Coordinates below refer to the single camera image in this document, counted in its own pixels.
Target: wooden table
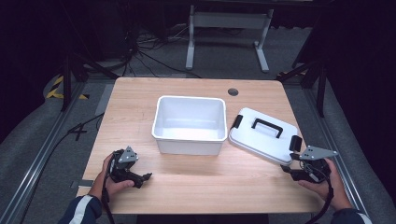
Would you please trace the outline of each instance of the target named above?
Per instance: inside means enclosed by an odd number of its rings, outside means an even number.
[[[239,91],[231,96],[228,89]],[[278,81],[120,77],[107,105],[83,179],[94,180],[104,158],[131,146],[139,161],[131,171],[153,173],[141,189],[110,202],[114,214],[247,214],[317,212],[322,200],[275,165],[226,140],[218,156],[160,153],[151,135],[162,95],[217,97],[227,107],[227,127],[243,107],[297,125]],[[79,188],[78,195],[88,192]]]

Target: white box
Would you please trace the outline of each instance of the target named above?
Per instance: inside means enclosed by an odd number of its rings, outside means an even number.
[[[228,136],[225,111],[219,98],[165,95],[151,133],[161,153],[218,155]]]
[[[230,130],[230,142],[276,164],[290,165],[290,143],[297,127],[259,111],[243,108]]]

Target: yellow tape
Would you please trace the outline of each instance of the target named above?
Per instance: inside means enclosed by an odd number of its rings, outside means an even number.
[[[63,99],[64,95],[60,93],[56,93],[58,90],[59,86],[61,83],[64,81],[64,76],[59,75],[58,78],[56,78],[55,82],[53,83],[49,93],[47,94],[47,98],[58,98],[58,99]],[[78,99],[80,100],[88,100],[90,99],[89,94],[81,94]]]

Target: person's arm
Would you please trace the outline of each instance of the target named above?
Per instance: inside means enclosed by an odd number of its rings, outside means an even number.
[[[330,181],[332,188],[334,189],[334,197],[332,198],[331,206],[334,208],[335,213],[332,217],[332,224],[338,223],[353,223],[353,224],[369,224],[372,223],[370,219],[361,213],[359,210],[354,209],[350,203],[347,193],[345,191],[344,182],[341,179],[340,174],[335,167],[334,162],[329,159],[325,159],[329,168],[332,171],[330,173]],[[299,180],[298,184],[306,189],[310,189],[316,192],[321,199],[324,201],[329,193],[329,186],[326,181],[315,184],[305,180]]]
[[[87,195],[79,196],[70,202],[64,216],[58,223],[96,223],[96,219],[102,215],[102,187],[105,180],[107,165],[111,160],[111,154],[106,157],[103,162],[101,173],[95,178],[93,185]],[[108,196],[111,199],[114,194],[134,186],[134,181],[125,180],[120,183],[115,183],[111,178],[106,181],[106,188]]]

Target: metal rail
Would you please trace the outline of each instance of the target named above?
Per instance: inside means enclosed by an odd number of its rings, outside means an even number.
[[[346,194],[349,197],[349,200],[356,209],[361,210],[368,217],[369,215],[367,213],[367,210],[363,202],[361,201],[361,196],[359,195],[358,190],[356,189],[355,182],[350,176],[346,164],[342,159],[340,150],[338,150],[338,146],[335,144],[335,141],[332,138],[332,133],[329,130],[329,126],[326,122],[326,119],[321,118],[318,114],[316,108],[316,98],[314,96],[314,93],[309,89],[304,89],[304,95],[308,100],[309,107],[311,108],[313,114],[315,115],[315,119],[317,120],[319,127],[323,132],[323,135],[325,136],[327,147],[330,150],[337,151],[339,153],[339,156],[333,157],[333,159],[335,162],[335,166],[337,167],[337,170],[340,173],[340,176],[344,180],[344,185],[346,187]]]
[[[78,82],[75,84],[70,105],[64,112],[61,112],[58,118],[55,120],[43,146],[38,151],[37,155],[35,156],[35,160],[26,172],[25,177],[9,202],[4,214],[1,216],[0,223],[13,223],[22,207],[25,205],[26,199],[28,199],[28,196],[33,193],[32,189],[35,186],[35,183],[39,181],[39,174],[43,171],[46,160],[49,158],[52,148],[56,144],[55,141],[59,136],[60,130],[64,126],[64,123],[73,105],[81,95],[84,86],[85,83]]]

